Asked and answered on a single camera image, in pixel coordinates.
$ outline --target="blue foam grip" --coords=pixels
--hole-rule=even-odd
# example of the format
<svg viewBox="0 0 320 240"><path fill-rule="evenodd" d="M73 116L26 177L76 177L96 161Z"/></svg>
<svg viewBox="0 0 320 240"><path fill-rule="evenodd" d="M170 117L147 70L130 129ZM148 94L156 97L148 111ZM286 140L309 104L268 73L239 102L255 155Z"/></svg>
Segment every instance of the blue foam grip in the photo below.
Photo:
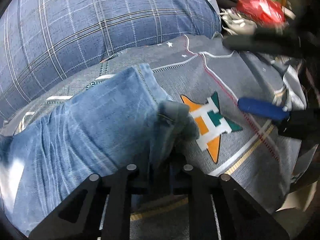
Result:
<svg viewBox="0 0 320 240"><path fill-rule="evenodd" d="M290 112L284 112L280 106L253 98L240 98L238 100L238 108L243 112L270 118L274 121L288 119L290 115Z"/></svg>

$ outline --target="white stitching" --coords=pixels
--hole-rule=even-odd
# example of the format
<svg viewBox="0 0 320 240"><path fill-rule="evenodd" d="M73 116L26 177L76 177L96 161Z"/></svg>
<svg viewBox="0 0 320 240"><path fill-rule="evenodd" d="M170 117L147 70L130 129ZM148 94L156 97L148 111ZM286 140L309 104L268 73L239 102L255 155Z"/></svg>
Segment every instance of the white stitching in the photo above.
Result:
<svg viewBox="0 0 320 240"><path fill-rule="evenodd" d="M162 13L161 15L169 15L169 14L175 14L175 13ZM151 16L151 15L143 15L143 16L139 16L139 17L132 18L132 20L137 19L137 18L142 18L142 17L149 17L149 16ZM114 24L110 24L110 25L108 25L108 26L117 25L117 24L119 24L119 23L122 23L122 22L125 22L125 21L128 21L128 20L131 20L131 19L126 19L126 20L123 20L123 21L121 21L121 22L117 22L117 23L114 23ZM86 31L86 30L89 30L89 29L91 29L92 27L95 27L95 26L97 26L97 25L98 25L98 24L95 24L95 25L90 26L90 27L88 27L88 28L85 28L85 29L83 29L83 30L81 30L81 31L79 31L79 32L77 32L77 33L74 33L73 35L70 35L69 37L66 37L66 38L64 38L63 40L59 41L59 42L56 43L53 47L57 46L58 44L62 43L62 42L65 41L65 40L67 40L68 38L71 38L71 37L73 37L73 36L75 36L75 35L77 35L77 34L79 34L79 33L81 33L81 32L84 32L84 31ZM86 36L88 36L88 35L90 35L90 34L92 34L92 33L97 32L97 31L99 31L99 29L94 30L94 31L92 31L92 32L90 32L90 33L84 34L83 36L77 37L76 39L74 39L74 40L72 40L72 41L69 41L69 42L67 42L66 44L62 45L62 46L59 47L56 51L62 49L63 47L67 46L68 44L70 44L70 43L72 43L72 42L74 42L74 41L77 41L77 40L79 40L79 39L81 39L81 38L84 38L84 37L86 37ZM37 57L30 65L33 65L37 60L39 60L39 59L40 59L42 56L44 56L44 55L45 55L45 53L43 53L42 55L40 55L39 57ZM41 60L34 68L31 69L31 71L32 71L32 70L35 70L35 69L36 69L42 62L44 62L47 58L48 58L48 56L45 57L43 60ZM28 70L28 67L20 73L19 77L20 77L26 70Z"/></svg>
<svg viewBox="0 0 320 240"><path fill-rule="evenodd" d="M160 19L160 15L159 15L159 10L158 10L157 4L156 4L156 0L152 0L152 1L153 1L153 4L155 5L155 8L156 8L156 11L157 11L157 14L158 14L159 25L160 25L160 43L162 43L162 25L161 25L161 19Z"/></svg>
<svg viewBox="0 0 320 240"><path fill-rule="evenodd" d="M97 20L98 20L98 23L99 23L99 26L100 26L101 34L102 34L102 37L103 37L103 42L104 42L104 45L106 46L106 51L107 51L108 57L109 57L110 55L109 55L109 51L108 51L107 41L106 41L106 37L104 36L104 31L102 29L100 17L99 17L99 14L98 14L97 5L96 5L95 0L92 0L92 2L93 2L94 11L96 12Z"/></svg>
<svg viewBox="0 0 320 240"><path fill-rule="evenodd" d="M9 14L9 6L10 6L10 4L8 5L8 7L7 7L7 18L8 18L8 14ZM8 63L8 69L9 69L9 72L10 72L10 76L11 76L11 78L12 78L12 81L13 81L13 84L14 84L14 86L16 87L16 89L17 89L17 91L19 92L19 94L22 96L22 98L28 103L28 102L30 102L30 101L28 101L22 94L21 94L21 92L19 91L19 89L18 89L18 87L17 87L17 85L16 85L16 83L15 83L15 81L14 81L14 79L13 79L13 76L12 76L12 73L11 73L11 70L10 70L10 64L9 64L9 60L8 60L8 55L7 55L7 49L6 49L6 45L5 45L5 43L6 43L6 37L5 37L5 34L7 33L7 42L8 42L8 52L9 52L9 57L10 57L10 61L11 61L11 56L10 56L10 49L9 49L9 39L8 39L8 19L7 19L7 24L5 25L4 24L4 30L3 30L3 36L4 36L4 50L5 50L5 57L6 57L6 59L7 59L7 63Z"/></svg>
<svg viewBox="0 0 320 240"><path fill-rule="evenodd" d="M71 25L72 25L72 29L73 29L73 32L75 33L75 32L76 32L76 29L75 29L75 26L74 26L74 24L73 24L72 17L71 17L71 12L70 12L71 10L70 10L69 0L66 0L66 2L67 2L67 7L68 7L68 12L69 12L69 17L70 17L70 22L71 22ZM78 40L76 40L76 42L77 42L78 48L79 48L79 50L80 50L80 54L81 54L81 56L82 56L82 58L83 58L83 60L84 60L85 66L88 67L87 63L85 62L85 59L84 59L84 56L83 56L83 53L82 53L82 50L81 50L81 48L80 48L80 45L79 45Z"/></svg>
<svg viewBox="0 0 320 240"><path fill-rule="evenodd" d="M45 43L45 46L47 47L47 52L49 54L49 57L51 59L51 62L53 64L53 67L55 68L56 72L58 73L58 75L60 76L60 78L63 80L63 77L61 76L60 72L58 71L55 63L53 62L53 59L51 57L51 54L50 54L50 50L49 50L49 47L48 47L48 43L47 43L47 38L45 36L45 33L44 33L44 28L43 28L43 23L42 23L42 15L41 15L41 10L40 10L40 0L38 0L38 5L39 5L39 17L40 17L40 24L41 24L41 30L42 30L42 35L43 35L43 39L44 39L44 43Z"/></svg>
<svg viewBox="0 0 320 240"><path fill-rule="evenodd" d="M20 5L20 12L19 12L19 19L20 19L20 23L21 23L21 5ZM22 24L20 24L20 31L21 31L21 43L22 43L22 46L21 48L23 48L23 52L24 52L24 55L26 56L26 59L27 59L27 62L28 62L28 65L30 65L30 61L29 61L29 57L28 57L28 54L27 54L27 49L26 49L26 45L24 43L24 40L23 40L23 30L22 30ZM41 83L38 81L36 75L31 72L32 76L35 78L36 82L38 83L38 85L41 87L42 90L44 90L43 86L41 85Z"/></svg>
<svg viewBox="0 0 320 240"><path fill-rule="evenodd" d="M157 34L157 42L156 42L156 43L159 43L159 40L158 40L158 24L157 24L157 20L156 20L156 15L155 15L155 12L154 12L154 10L153 10L153 6L152 6L152 4L151 4L151 1L148 0L148 2L149 2L150 9L151 9L152 15L153 15L153 19L155 20L155 25L156 25L156 34Z"/></svg>
<svg viewBox="0 0 320 240"><path fill-rule="evenodd" d="M100 11L101 11L101 14L102 14L102 18L104 20L104 25L107 26L107 20L106 20L106 17L104 16L104 12L103 12L103 7L102 7L102 4L101 4L101 1L98 0L98 3L99 3ZM107 31L108 39L109 39L109 42L110 42L112 54L114 54L112 41L111 41L111 38L110 38L108 27L106 27L106 31Z"/></svg>
<svg viewBox="0 0 320 240"><path fill-rule="evenodd" d="M58 62L58 65L60 67L60 69L62 70L62 73L65 75L65 77L67 78L67 75L66 73L64 72L63 68L61 67L61 64L58 60L58 57L56 55L56 52L54 51L54 48L53 48L53 44L52 44L52 40L51 40L51 36L50 36L50 33L49 33L49 27L48 27L48 21L47 21L47 14L45 12L45 4L44 4L44 0L42 0L42 5L43 5L43 13L44 13L44 22L45 22L45 26L47 28L47 33L48 33L48 37L49 37L49 41L50 41L50 44L51 44L51 49L52 49L52 52L54 54L54 56L56 57L56 60Z"/></svg>
<svg viewBox="0 0 320 240"><path fill-rule="evenodd" d="M127 0L124 0L124 3L125 3L125 6L127 7L128 13L130 13L128 1L127 1ZM134 41L135 41L135 44L136 44L136 46L137 46L136 31L135 31L135 28L134 28L134 25L133 25L133 21L132 21L132 20L131 20L131 26L132 26L132 32L133 32Z"/></svg>

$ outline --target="embroidered logo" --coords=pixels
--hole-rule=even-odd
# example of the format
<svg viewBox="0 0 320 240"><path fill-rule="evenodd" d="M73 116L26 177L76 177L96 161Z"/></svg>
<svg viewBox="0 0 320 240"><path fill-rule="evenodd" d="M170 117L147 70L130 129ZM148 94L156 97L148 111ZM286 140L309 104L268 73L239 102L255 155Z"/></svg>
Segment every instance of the embroidered logo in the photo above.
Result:
<svg viewBox="0 0 320 240"><path fill-rule="evenodd" d="M186 96L181 96L181 99L190 107L189 112L198 124L198 146L202 151L207 150L214 163L217 163L221 134L241 131L242 127L221 115L217 92L207 98L208 103L205 105L194 103Z"/></svg>

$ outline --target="seam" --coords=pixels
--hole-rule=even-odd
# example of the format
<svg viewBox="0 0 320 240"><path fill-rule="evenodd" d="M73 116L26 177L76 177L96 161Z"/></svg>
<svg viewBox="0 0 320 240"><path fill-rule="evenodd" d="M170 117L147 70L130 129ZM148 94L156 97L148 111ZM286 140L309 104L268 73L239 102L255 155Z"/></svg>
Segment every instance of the seam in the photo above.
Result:
<svg viewBox="0 0 320 240"><path fill-rule="evenodd" d="M99 77L102 76L104 63L105 63L105 62L101 63L100 71L99 71Z"/></svg>
<svg viewBox="0 0 320 240"><path fill-rule="evenodd" d="M147 83L146 83L146 80L144 79L144 76L142 75L142 72L141 72L141 69L140 69L140 66L139 66L139 65L138 65L137 69L138 69L138 72L139 72L139 74L140 74L140 77L142 78L142 80L143 80L143 82L144 82L144 85L146 86L147 90L149 91L151 97L152 97L153 100L156 102L156 104L158 104L156 98L155 98L155 97L153 96L153 94L151 93L151 91L150 91L150 89L149 89L149 87L148 87L148 85L147 85Z"/></svg>
<svg viewBox="0 0 320 240"><path fill-rule="evenodd" d="M156 20L156 16L155 16L155 13L154 13L154 9L153 9L153 6L152 6L152 3L150 0L148 0L149 2L149 5L150 5L150 9L152 11L152 15L153 15L153 19L155 20L155 26L156 26L156 36L157 36L157 44L159 43L159 40L158 40L158 24L157 24L157 20Z"/></svg>
<svg viewBox="0 0 320 240"><path fill-rule="evenodd" d="M23 98L27 103L29 103L29 101L21 94L20 90L18 89L18 87L17 87L17 85L16 85L16 83L15 83L15 81L14 81L14 79L13 79L11 70L10 70L10 63L9 63L8 55L7 55L6 35L5 35L5 34L7 33L8 53L9 53L9 57L11 57L11 56L10 56L10 48L9 48L9 39L8 39L8 14L9 14L9 6L10 6L10 4L9 4L8 7L7 7L7 23L6 23L6 25L5 25L5 18L4 18L4 29L3 29L5 57L6 57L6 60L7 60L7 63L8 63L8 69L9 69L10 76L11 76L11 78L12 78L12 82L13 82L14 86L16 87L17 91L18 91L19 94L22 96L22 98Z"/></svg>
<svg viewBox="0 0 320 240"><path fill-rule="evenodd" d="M273 130L274 126L270 125L266 133L263 135L264 138L266 138ZM258 140L252 145L252 147L234 164L232 167L230 167L227 171L225 171L226 174L231 175L234 173L243 163L244 161L250 157L250 155L254 152L256 148L261 144L261 141Z"/></svg>
<svg viewBox="0 0 320 240"><path fill-rule="evenodd" d="M98 9L97 9L97 5L96 5L96 1L95 1L95 0L92 0L92 3L93 3L94 11L95 11L95 13L96 13L97 20L98 20L98 23L99 23L99 26L100 26L100 30L101 30L101 33L102 33L103 42L104 42L104 45L106 46L106 51L107 51L108 57L109 57L110 55L109 55L109 51L108 51L107 41L106 41L106 37L105 37L104 32L103 32L103 29L102 29L101 20L100 20L99 14L98 14Z"/></svg>
<svg viewBox="0 0 320 240"><path fill-rule="evenodd" d="M128 0L124 0L124 3L125 3L125 6L126 6L126 8L127 8L128 13L130 13ZM131 27L132 27L132 32L133 32L134 41L135 41L135 44L136 44L136 47L137 47L136 30L135 30L135 28L134 28L133 21L132 21L132 20L130 20L130 22L131 22Z"/></svg>
<svg viewBox="0 0 320 240"><path fill-rule="evenodd" d="M195 55L196 53L193 53L189 50L189 38L186 35L183 35L185 37L185 51ZM204 66L204 70L215 80L215 82L221 87L221 89L229 96L229 98L232 100L232 102L237 106L237 102L235 101L233 95L231 95L226 88L222 85L222 83L212 74L210 73L207 68L206 68L206 63L205 63L205 55L203 53L201 53L201 58L202 58L202 63ZM263 142L263 144L267 147L267 149L269 150L269 152L271 153L272 157L274 157L276 159L276 161L279 162L279 156L277 156L275 154L275 152L273 151L273 149L271 148L271 146L262 138L262 136L259 133L259 130L256 128L256 126L252 123L252 121L249 119L249 117L247 116L247 114L243 114L244 118L246 119L246 121L249 123L249 125L251 126L251 128L253 129L253 131L255 132L255 134L257 134L257 136L259 137L259 139Z"/></svg>
<svg viewBox="0 0 320 240"><path fill-rule="evenodd" d="M169 117L167 117L167 116L165 116L165 115L163 115L163 114L157 114L158 116L161 116L161 117L163 117L163 118L165 118L165 119L168 119L169 121L171 121L171 122L175 122L174 120L172 120L172 119L170 119Z"/></svg>
<svg viewBox="0 0 320 240"><path fill-rule="evenodd" d="M101 3L101 0L98 0L98 3L99 3L100 11L101 11L101 14L102 14L102 18L103 18L103 21L104 21L104 25L107 26L107 20L106 20L106 17L104 15L104 11L103 11L103 6L102 6L102 3ZM112 45L112 41L111 41L111 38L110 38L108 27L106 27L106 31L107 31L108 39L109 39L109 42L110 42L110 47L111 47L112 54L114 54L115 52L113 51L113 45Z"/></svg>
<svg viewBox="0 0 320 240"><path fill-rule="evenodd" d="M46 48L47 48L47 51L46 51L44 54L48 53L48 55L49 55L49 57L50 57L50 60L51 60L51 62L52 62L53 67L55 68L56 72L57 72L58 75L60 76L61 80L64 80L63 77L61 76L60 72L58 71L55 63L53 62L53 59L52 59L51 54L50 54L50 49L49 49L48 43L47 43L47 37L45 36L44 28L43 28L43 23L42 23L40 0L38 0L38 7L39 7L39 18L40 18L40 25L41 25L42 35L43 35L43 39L44 39L45 46L46 46Z"/></svg>
<svg viewBox="0 0 320 240"><path fill-rule="evenodd" d="M199 57L199 55L194 55L193 57L185 60L185 61L182 61L182 62L178 62L178 63L173 63L173 64L169 64L169 65L165 65L165 66L161 66L161 67L157 67L157 68L154 68L152 69L153 73L156 73L156 72L160 72L160 71L163 71L163 70L168 70L168 69L172 69L172 68L177 68L177 67L181 67L183 65L185 65L186 63L190 62L191 60L195 59Z"/></svg>
<svg viewBox="0 0 320 240"><path fill-rule="evenodd" d="M152 0L153 5L155 6L157 15L158 15L158 21L159 21L159 27L160 27L160 43L162 43L162 26L161 26L161 19L160 19L160 15L159 15L159 10L156 4L156 0Z"/></svg>
<svg viewBox="0 0 320 240"><path fill-rule="evenodd" d="M59 65L62 73L63 73L64 76L67 78L67 75L66 75L66 73L64 72L63 68L61 67L61 64L60 64L60 62L59 62L59 60L58 60L58 57L57 57L57 55L56 55L56 52L54 51L54 48L53 48L51 36L50 36L50 33L49 33L49 26L48 26L47 14L46 14L46 12L45 12L44 0L42 0L42 7L43 7L44 23L45 23L45 27L46 27L46 29L47 29L47 34L48 34L49 42L50 42L50 44L51 44L52 52L53 52L54 56L56 57L56 61L58 62L58 65Z"/></svg>

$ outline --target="black bracket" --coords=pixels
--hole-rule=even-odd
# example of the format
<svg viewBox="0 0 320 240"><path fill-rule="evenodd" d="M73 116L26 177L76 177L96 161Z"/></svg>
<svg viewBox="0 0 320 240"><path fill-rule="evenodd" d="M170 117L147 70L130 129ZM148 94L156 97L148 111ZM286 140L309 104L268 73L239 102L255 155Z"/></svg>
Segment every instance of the black bracket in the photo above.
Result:
<svg viewBox="0 0 320 240"><path fill-rule="evenodd" d="M191 240L218 240L218 234L222 240L289 239L228 174L213 177L185 163L182 155L171 159L169 184L172 194L188 195ZM91 174L32 230L29 239L128 240L131 195L148 192L149 183L138 180L134 164L105 177Z"/></svg>

